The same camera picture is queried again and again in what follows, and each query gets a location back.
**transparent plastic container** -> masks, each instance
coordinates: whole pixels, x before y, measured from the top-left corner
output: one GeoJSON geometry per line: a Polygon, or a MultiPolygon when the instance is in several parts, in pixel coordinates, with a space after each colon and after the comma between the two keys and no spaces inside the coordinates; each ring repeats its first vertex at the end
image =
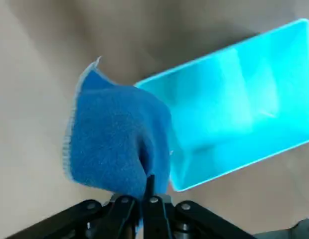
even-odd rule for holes
{"type": "Polygon", "coordinates": [[[309,21],[136,83],[168,105],[170,179],[183,191],[309,142],[309,21]]]}

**sponge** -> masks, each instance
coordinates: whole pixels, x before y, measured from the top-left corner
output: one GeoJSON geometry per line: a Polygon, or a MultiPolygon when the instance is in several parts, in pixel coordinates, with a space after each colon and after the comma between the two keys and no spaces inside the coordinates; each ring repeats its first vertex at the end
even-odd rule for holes
{"type": "Polygon", "coordinates": [[[141,199],[147,178],[165,193],[170,173],[167,106],[150,93],[111,82],[92,63],[81,75],[63,145],[74,181],[141,199]]]}

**beige table surface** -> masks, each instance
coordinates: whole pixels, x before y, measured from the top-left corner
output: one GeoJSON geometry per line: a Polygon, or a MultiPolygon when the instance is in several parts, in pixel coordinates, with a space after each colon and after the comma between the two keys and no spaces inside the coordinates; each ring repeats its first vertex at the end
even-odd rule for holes
{"type": "MultiPolygon", "coordinates": [[[[0,238],[110,193],[68,181],[72,93],[98,55],[117,82],[309,18],[309,0],[0,0],[0,238]]],[[[309,216],[309,144],[184,193],[256,233],[309,216]]]]}

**metal screw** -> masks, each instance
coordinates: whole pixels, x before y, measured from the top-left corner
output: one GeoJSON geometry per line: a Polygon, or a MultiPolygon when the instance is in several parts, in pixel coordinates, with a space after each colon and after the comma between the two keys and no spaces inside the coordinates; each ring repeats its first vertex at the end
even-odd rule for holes
{"type": "Polygon", "coordinates": [[[121,202],[122,202],[122,203],[127,203],[127,202],[129,202],[129,199],[128,199],[128,198],[123,198],[123,199],[121,200],[121,202]]]}
{"type": "Polygon", "coordinates": [[[152,197],[150,198],[151,203],[156,203],[158,201],[158,198],[152,197]]]}
{"type": "Polygon", "coordinates": [[[191,206],[189,204],[187,204],[187,203],[182,204],[181,207],[184,210],[189,210],[191,208],[191,206]]]}
{"type": "Polygon", "coordinates": [[[88,210],[94,209],[95,207],[96,207],[95,203],[90,203],[90,204],[87,205],[88,210]]]}

